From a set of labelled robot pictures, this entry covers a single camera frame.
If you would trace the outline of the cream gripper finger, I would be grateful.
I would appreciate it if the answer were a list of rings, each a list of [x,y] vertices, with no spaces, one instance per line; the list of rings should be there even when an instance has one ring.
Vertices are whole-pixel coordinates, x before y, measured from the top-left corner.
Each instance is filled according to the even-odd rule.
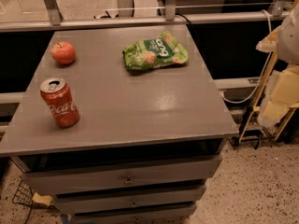
[[[289,65],[282,72],[274,71],[267,81],[258,123],[272,127],[279,123],[291,106],[299,101],[299,66]]]
[[[258,42],[256,49],[261,52],[273,52],[277,50],[278,33],[280,27],[274,29],[268,36]]]

